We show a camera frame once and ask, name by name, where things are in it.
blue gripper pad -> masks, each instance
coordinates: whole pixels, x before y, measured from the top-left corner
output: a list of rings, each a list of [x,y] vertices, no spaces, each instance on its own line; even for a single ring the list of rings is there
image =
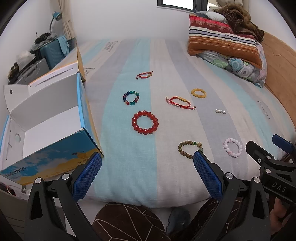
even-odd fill
[[[97,153],[74,182],[72,196],[76,202],[85,197],[101,166],[102,157],[100,153]]]
[[[220,201],[223,196],[222,183],[198,151],[194,153],[193,164],[198,174],[200,175],[205,187],[207,188],[210,196]]]
[[[291,154],[293,151],[292,143],[286,141],[284,138],[280,137],[277,134],[273,135],[272,143],[281,148],[285,153]]]

brown beaded bracelet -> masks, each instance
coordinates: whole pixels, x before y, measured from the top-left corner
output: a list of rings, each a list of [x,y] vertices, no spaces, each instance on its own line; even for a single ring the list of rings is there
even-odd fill
[[[190,155],[184,151],[182,151],[182,146],[185,146],[185,145],[197,145],[197,147],[202,151],[202,144],[201,142],[193,142],[193,141],[184,141],[184,142],[181,142],[178,146],[178,152],[180,152],[181,155],[189,158],[189,159],[193,159],[193,155]]]

wooden headboard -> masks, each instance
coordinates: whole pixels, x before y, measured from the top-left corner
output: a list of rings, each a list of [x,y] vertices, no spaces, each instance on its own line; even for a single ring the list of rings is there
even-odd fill
[[[265,86],[282,103],[296,126],[296,52],[267,32],[262,46],[267,61]]]

cardboard box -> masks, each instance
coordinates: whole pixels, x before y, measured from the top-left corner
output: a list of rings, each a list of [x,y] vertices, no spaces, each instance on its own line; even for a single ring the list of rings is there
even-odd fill
[[[82,80],[81,57],[29,85],[5,85],[9,111],[0,139],[0,174],[21,185],[76,168],[101,146]]]

bed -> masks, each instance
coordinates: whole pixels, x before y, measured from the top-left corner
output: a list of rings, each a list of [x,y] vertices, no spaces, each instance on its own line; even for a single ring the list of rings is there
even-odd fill
[[[295,89],[295,81],[291,81],[295,75],[291,73],[296,72],[296,54],[267,33],[262,45],[268,63],[263,88],[190,56],[187,43],[182,41],[103,39],[79,46],[86,94],[104,152],[102,168],[86,198],[151,208],[208,199],[192,160],[178,152],[179,143],[186,140],[201,142],[211,162],[240,179],[250,180],[259,174],[259,165],[245,152],[250,140],[281,159],[285,153],[273,145],[271,138],[278,134],[296,141],[295,104],[291,102],[296,98],[291,90]],[[72,51],[58,66],[75,58]],[[289,71],[280,73],[280,68]],[[136,80],[139,73],[147,71],[153,71],[150,78]],[[194,88],[204,89],[207,97],[191,95]],[[130,90],[140,94],[133,106],[125,105],[122,99]],[[183,97],[196,110],[169,105],[166,96]],[[215,109],[227,114],[215,113]],[[159,127],[152,135],[139,134],[131,125],[133,115],[143,110],[158,118]],[[150,128],[152,121],[141,117],[138,125]],[[231,137],[243,146],[237,158],[229,156],[223,147],[225,139]],[[235,144],[229,147],[234,151],[237,148]],[[197,150],[193,145],[184,147],[192,155]]]

